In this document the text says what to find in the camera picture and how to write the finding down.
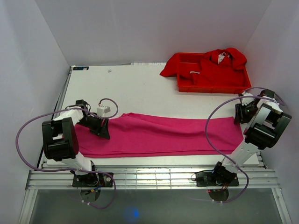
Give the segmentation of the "pink trousers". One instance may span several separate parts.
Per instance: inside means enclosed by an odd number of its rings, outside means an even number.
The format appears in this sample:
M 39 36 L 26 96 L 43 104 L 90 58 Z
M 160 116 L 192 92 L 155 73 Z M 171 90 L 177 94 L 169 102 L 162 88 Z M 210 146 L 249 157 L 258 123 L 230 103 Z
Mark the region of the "pink trousers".
M 86 127 L 75 125 L 79 151 L 91 158 L 152 157 L 231 154 L 242 142 L 240 125 L 234 118 L 178 119 L 124 113 L 109 120 L 110 139 L 97 137 Z

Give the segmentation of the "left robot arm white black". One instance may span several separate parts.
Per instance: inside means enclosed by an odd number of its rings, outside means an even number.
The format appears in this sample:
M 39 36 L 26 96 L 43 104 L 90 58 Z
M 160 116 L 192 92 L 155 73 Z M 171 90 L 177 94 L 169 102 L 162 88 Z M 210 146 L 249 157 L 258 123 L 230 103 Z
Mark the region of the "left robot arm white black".
M 95 164 L 79 152 L 79 142 L 75 125 L 86 127 L 89 133 L 104 139 L 110 139 L 108 118 L 104 115 L 111 111 L 109 106 L 99 105 L 91 115 L 90 105 L 84 100 L 77 100 L 66 107 L 58 117 L 42 123 L 43 150 L 47 159 L 59 161 L 71 168 L 74 175 L 73 186 L 101 187 L 111 178 L 96 173 Z

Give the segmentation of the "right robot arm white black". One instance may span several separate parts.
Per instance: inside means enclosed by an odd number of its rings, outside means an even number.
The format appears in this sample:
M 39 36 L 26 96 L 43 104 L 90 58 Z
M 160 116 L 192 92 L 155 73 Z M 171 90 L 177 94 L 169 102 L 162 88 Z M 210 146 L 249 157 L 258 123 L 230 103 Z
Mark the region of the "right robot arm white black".
M 244 140 L 230 156 L 216 163 L 211 173 L 214 184 L 229 185 L 237 179 L 239 167 L 248 158 L 278 142 L 292 117 L 283 112 L 276 96 L 274 91 L 265 88 L 256 97 L 247 91 L 239 94 L 234 124 L 247 124 Z

